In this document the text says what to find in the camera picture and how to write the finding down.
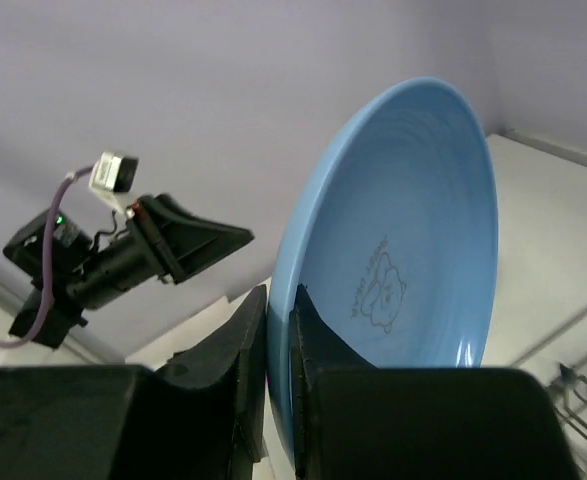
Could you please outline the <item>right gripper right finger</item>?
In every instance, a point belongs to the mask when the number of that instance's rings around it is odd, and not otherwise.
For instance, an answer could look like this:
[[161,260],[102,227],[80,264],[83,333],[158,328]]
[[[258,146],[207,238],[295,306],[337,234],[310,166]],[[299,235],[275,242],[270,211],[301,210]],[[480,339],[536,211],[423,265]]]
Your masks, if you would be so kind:
[[509,368],[373,366],[299,287],[289,316],[300,479],[575,479],[551,400]]

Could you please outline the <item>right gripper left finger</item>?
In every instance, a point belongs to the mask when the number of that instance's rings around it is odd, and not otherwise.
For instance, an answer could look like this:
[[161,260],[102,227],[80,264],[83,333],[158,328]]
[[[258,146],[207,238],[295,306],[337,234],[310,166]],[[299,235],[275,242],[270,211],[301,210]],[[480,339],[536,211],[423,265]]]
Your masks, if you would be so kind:
[[248,479],[262,456],[267,289],[163,367],[0,368],[0,479]]

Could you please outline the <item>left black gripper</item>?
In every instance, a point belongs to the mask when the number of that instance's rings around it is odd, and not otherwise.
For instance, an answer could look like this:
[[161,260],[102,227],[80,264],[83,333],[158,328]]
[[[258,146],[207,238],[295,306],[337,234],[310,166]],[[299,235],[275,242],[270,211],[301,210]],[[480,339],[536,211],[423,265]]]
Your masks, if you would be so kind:
[[252,231],[199,217],[167,193],[143,195],[132,205],[127,235],[89,258],[67,286],[70,300],[98,310],[157,276],[180,284],[252,241]]

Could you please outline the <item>light blue plate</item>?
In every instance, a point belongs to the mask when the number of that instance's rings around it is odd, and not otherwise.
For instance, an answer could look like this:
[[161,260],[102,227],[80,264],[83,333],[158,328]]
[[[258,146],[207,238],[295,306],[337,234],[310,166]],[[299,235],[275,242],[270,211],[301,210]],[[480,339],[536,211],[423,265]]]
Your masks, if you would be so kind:
[[362,107],[312,170],[271,277],[267,379],[285,453],[294,452],[289,316],[299,288],[377,367],[476,367],[497,264],[494,171],[465,98],[420,77]]

